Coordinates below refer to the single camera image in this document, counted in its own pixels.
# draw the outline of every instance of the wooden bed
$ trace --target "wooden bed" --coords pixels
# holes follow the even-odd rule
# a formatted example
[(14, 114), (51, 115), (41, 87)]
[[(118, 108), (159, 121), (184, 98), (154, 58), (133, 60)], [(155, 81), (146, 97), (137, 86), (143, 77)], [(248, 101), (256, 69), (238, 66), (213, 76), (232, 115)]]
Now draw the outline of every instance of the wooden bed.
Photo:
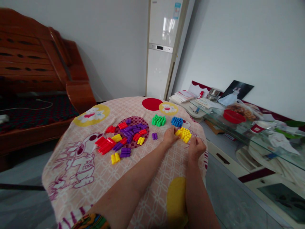
[[(14, 102), (20, 93), (51, 91), (66, 91), (79, 114), (96, 105), (76, 43), (32, 18), (0, 8), (0, 95)], [(10, 167), (10, 152), (60, 138), (72, 120), (0, 134), (0, 171)]]

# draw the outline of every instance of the green building block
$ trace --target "green building block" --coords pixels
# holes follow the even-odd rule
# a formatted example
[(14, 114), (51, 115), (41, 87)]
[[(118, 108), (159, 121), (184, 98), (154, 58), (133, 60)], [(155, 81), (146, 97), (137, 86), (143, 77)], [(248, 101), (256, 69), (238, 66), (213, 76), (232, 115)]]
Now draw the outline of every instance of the green building block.
[(166, 123), (166, 117), (165, 116), (158, 116), (158, 115), (155, 115), (153, 118), (152, 118), (152, 125), (153, 126), (157, 126), (157, 127), (160, 127), (160, 126), (164, 126)]

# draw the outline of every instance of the plastic bag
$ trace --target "plastic bag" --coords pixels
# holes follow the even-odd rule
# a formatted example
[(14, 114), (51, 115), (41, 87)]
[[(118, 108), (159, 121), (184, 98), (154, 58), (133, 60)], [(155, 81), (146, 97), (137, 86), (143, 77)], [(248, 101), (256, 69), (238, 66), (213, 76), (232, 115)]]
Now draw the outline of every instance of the plastic bag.
[(239, 99), (236, 103), (228, 105), (226, 109), (241, 114), (249, 121), (264, 120), (263, 114), (257, 106), (250, 103), (243, 103)]

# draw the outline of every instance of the yellow building block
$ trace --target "yellow building block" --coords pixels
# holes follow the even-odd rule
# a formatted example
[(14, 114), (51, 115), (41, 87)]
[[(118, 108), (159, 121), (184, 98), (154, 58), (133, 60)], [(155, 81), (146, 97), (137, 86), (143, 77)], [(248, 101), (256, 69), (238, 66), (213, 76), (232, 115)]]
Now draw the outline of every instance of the yellow building block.
[(143, 138), (143, 137), (139, 137), (138, 143), (137, 143), (138, 145), (141, 143), (142, 138)]
[(118, 153), (115, 153), (114, 155), (115, 155), (115, 159), (117, 160), (117, 162), (121, 161), (120, 155)]
[(144, 140), (145, 140), (145, 138), (143, 137), (143, 138), (141, 139), (141, 141), (140, 141), (140, 145), (143, 144)]
[(120, 134), (117, 134), (117, 135), (113, 136), (111, 139), (115, 142), (119, 142), (122, 140), (122, 137)]
[(115, 164), (117, 162), (114, 154), (111, 155), (111, 162), (112, 164)]
[(192, 137), (191, 132), (188, 129), (185, 129), (184, 127), (182, 127), (180, 130), (177, 130), (175, 135), (179, 136), (185, 143), (188, 143), (188, 141)]

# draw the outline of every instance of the white cable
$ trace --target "white cable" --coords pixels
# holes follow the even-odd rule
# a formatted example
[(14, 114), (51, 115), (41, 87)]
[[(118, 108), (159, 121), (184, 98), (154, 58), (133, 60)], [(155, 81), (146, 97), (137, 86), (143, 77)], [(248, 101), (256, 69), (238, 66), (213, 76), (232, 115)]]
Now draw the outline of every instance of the white cable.
[[(44, 100), (40, 100), (40, 99), (36, 99), (37, 101), (42, 101), (42, 102), (48, 102), (48, 101), (44, 101)], [(49, 107), (52, 107), (53, 106), (53, 103), (52, 102), (48, 102), (50, 103), (51, 105), (46, 107), (46, 108), (49, 108)], [(27, 109), (27, 110), (43, 110), (43, 109), (46, 109), (46, 108), (38, 108), (38, 109), (31, 109), (31, 108), (10, 108), (10, 109), (5, 109), (5, 110), (14, 110), (14, 109)]]

